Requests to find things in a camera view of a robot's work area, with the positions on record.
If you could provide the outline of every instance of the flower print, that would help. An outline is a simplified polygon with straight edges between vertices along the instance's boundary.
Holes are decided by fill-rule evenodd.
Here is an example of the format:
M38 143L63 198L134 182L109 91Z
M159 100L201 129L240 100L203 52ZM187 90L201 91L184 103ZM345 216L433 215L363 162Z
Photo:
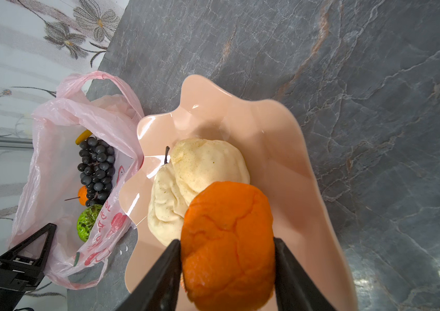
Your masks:
M102 42L105 37L109 40L120 22L120 18L112 9L102 15L99 5L94 0L79 0L80 6L76 7L73 15L81 28L94 31L94 40Z
M85 58L88 53L83 51L80 45L85 42L85 36L77 33L70 33L70 28L64 22L46 22L45 32L47 36L45 40L57 46L58 49L67 47L70 56L74 59L78 57Z

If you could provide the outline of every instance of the green object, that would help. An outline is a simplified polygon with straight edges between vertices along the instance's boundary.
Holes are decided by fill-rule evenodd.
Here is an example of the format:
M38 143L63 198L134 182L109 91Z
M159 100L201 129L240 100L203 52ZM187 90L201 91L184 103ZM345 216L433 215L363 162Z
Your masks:
M77 231L78 236L83 242L88 240L88 236L92 231L92 227L94 227L95 220L97 219L97 215L99 215L101 208L102 205L94 204L81 212L80 217L78 217Z

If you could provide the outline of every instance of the plastic bag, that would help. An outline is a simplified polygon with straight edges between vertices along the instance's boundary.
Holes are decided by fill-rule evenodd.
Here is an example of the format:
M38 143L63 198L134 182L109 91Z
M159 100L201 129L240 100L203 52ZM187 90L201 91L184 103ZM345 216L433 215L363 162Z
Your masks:
M90 102L80 90L91 79L109 79L123 96L104 96ZM57 230L45 267L45 275L54 283L69 289L97 285L107 268L107 258L117 241L130 226L121 210L118 194L121 186L141 167L144 155L136 135L137 123L144 113L140 101L123 80L105 72L71 75L57 88L57 97L37 107L32 113L34 152L28 182L20 197L8 247L17 245L45 224L56 224ZM86 129L105 140L116 150L113 190L96 220L89 239L78 237L77 220L86 208L77 196L82 186L77 165L80 147L75 139ZM42 241L31 244L26 253L34 256ZM98 280L86 284L72 283L68 276L103 262Z

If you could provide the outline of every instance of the scalloped bowl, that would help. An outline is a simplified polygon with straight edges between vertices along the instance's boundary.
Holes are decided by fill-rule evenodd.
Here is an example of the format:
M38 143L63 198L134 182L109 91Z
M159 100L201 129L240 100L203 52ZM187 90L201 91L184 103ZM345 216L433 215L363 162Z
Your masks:
M144 163L119 195L121 207L138 224L138 241L125 272L129 292L165 249L145 219L165 147L198 137L225 140L241 151L251 184L269 198L274 235L286 242L337 310L357 310L353 279L320 195L303 134L285 106L273 100L243 101L210 80L192 75L182 84L179 107L143 118L137 135ZM177 310L196 310L182 289ZM277 310L275 296L261 310Z

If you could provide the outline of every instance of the orange object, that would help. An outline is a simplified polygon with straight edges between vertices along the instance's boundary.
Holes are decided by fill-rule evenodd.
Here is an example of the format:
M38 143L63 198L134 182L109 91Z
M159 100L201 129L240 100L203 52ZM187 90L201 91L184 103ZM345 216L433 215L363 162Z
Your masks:
M78 200L80 201L80 204L85 206L85 202L87 202L87 187L82 186L80 190L78 190Z
M244 183L215 182L190 204L181 252L187 296L201 311L248 311L271 297L275 281L267 197Z

